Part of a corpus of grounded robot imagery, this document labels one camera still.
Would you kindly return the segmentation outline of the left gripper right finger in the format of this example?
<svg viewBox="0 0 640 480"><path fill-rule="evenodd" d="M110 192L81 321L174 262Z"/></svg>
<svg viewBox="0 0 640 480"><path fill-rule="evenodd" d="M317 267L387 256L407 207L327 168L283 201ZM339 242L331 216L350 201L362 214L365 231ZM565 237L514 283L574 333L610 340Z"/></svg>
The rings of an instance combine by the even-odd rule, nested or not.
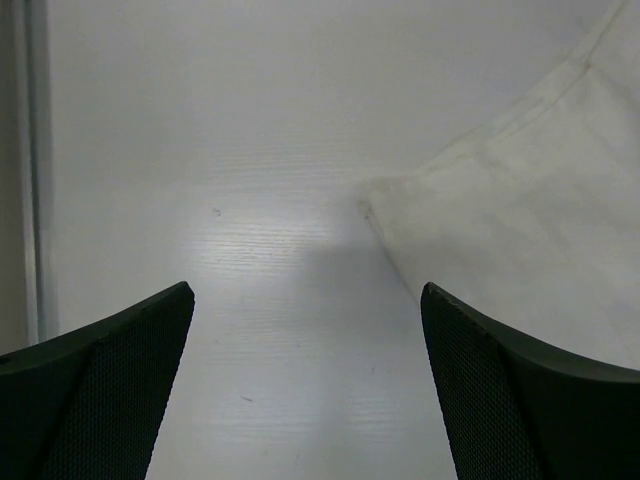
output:
<svg viewBox="0 0 640 480"><path fill-rule="evenodd" d="M421 316L457 478L638 478L638 371L545 343L434 283Z"/></svg>

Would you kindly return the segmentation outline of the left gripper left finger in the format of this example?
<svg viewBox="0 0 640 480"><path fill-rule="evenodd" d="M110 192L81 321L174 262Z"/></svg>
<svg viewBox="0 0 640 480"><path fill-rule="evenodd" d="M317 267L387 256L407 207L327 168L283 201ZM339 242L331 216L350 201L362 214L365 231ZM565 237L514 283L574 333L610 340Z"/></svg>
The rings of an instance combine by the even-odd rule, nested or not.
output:
<svg viewBox="0 0 640 480"><path fill-rule="evenodd" d="M2 478L145 478L194 307L179 282L3 355Z"/></svg>

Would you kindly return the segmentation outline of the white pleated skirt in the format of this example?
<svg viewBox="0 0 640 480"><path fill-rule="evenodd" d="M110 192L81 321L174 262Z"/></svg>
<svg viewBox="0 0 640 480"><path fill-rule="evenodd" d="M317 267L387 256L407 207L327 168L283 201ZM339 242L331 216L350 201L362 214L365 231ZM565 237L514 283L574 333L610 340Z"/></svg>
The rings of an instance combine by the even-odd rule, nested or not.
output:
<svg viewBox="0 0 640 480"><path fill-rule="evenodd" d="M639 5L617 1L503 115L403 176L369 219L429 282L566 350L639 364Z"/></svg>

